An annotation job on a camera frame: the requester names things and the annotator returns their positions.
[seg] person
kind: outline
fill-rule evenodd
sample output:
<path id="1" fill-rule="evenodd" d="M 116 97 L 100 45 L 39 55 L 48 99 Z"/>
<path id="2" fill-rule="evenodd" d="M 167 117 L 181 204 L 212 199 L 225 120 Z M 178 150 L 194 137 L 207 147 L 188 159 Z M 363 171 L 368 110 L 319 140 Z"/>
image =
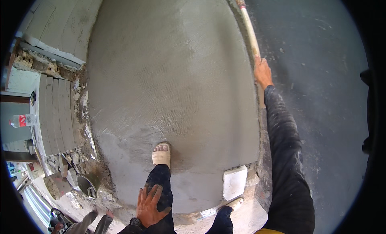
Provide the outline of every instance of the person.
<path id="1" fill-rule="evenodd" d="M 266 59 L 255 57 L 254 76 L 256 83 L 264 89 L 273 183 L 268 220 L 255 233 L 313 233 L 315 211 L 304 179 L 302 146 L 295 120 L 273 85 Z M 152 158 L 156 166 L 147 177 L 144 188 L 139 190 L 137 215 L 120 234 L 176 233 L 170 190 L 170 145 L 166 142 L 158 144 Z M 233 233 L 232 211 L 230 206 L 220 208 L 207 234 Z"/>
<path id="2" fill-rule="evenodd" d="M 83 220 L 81 222 L 74 223 L 73 225 L 71 225 L 65 231 L 65 234 L 85 234 L 85 232 L 88 229 L 88 226 L 91 225 L 91 223 L 93 223 L 93 221 L 97 216 L 98 216 L 98 212 L 94 207 L 94 209 L 91 212 L 89 212 L 87 215 L 83 217 Z M 113 218 L 114 218 L 113 212 L 107 209 L 106 215 L 104 215 L 100 219 L 94 234 L 105 234 L 109 229 L 109 226 L 113 221 Z M 51 232 L 51 234 L 58 234 L 62 228 L 63 228 L 63 224 L 57 223 L 54 227 L 54 230 Z"/>

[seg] aerated concrete block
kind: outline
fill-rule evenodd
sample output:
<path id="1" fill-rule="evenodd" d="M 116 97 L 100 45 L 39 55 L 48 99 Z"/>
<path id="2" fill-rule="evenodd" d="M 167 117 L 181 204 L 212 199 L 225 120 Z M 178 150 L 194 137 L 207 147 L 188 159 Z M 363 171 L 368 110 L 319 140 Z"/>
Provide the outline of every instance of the aerated concrete block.
<path id="1" fill-rule="evenodd" d="M 248 169 L 245 165 L 224 172 L 223 196 L 225 200 L 231 200 L 244 193 L 247 173 Z"/>

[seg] dirty hand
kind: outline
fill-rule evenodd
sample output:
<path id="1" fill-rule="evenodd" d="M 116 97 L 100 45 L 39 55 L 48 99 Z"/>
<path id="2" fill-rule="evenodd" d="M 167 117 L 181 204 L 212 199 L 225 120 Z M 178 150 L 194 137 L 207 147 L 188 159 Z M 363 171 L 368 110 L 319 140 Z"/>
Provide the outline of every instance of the dirty hand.
<path id="1" fill-rule="evenodd" d="M 255 56 L 255 80 L 261 85 L 263 90 L 272 83 L 271 68 L 268 66 L 267 59 L 261 59 L 259 56 Z"/>
<path id="2" fill-rule="evenodd" d="M 162 212 L 158 212 L 157 203 L 162 193 L 161 185 L 154 185 L 149 194 L 147 187 L 139 190 L 137 204 L 137 218 L 142 222 L 144 227 L 148 228 L 151 225 L 158 223 L 162 218 L 166 217 L 171 211 L 171 207 L 167 207 Z"/>
<path id="3" fill-rule="evenodd" d="M 55 227 L 54 227 L 54 230 L 55 230 L 55 231 L 60 231 L 62 228 L 63 228 L 63 224 L 57 223 L 57 224 L 55 225 Z"/>

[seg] wet cement floor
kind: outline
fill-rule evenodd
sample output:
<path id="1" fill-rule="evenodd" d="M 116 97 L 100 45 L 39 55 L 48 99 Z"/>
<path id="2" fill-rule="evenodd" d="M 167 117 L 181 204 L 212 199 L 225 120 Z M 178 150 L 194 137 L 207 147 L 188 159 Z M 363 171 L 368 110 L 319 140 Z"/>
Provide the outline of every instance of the wet cement floor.
<path id="1" fill-rule="evenodd" d="M 253 73 L 226 0 L 104 0 L 88 52 L 93 132 L 121 201 L 136 206 L 164 140 L 175 213 L 218 205 L 223 171 L 258 159 Z"/>

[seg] gray concrete surface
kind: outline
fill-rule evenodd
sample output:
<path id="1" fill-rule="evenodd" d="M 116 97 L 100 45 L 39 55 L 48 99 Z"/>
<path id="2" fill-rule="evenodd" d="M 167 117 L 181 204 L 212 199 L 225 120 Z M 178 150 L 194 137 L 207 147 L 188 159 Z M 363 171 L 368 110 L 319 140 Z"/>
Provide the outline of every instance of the gray concrete surface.
<path id="1" fill-rule="evenodd" d="M 218 205 L 223 171 L 258 159 L 253 73 L 226 0 L 104 0 L 87 67 L 93 132 L 126 204 L 160 141 L 175 213 Z"/>
<path id="2" fill-rule="evenodd" d="M 358 194 L 368 159 L 361 148 L 368 136 L 368 87 L 359 74 L 368 64 L 360 35 L 340 0 L 245 2 L 302 139 L 315 233 L 332 233 Z M 263 160 L 268 167 L 270 157 Z"/>

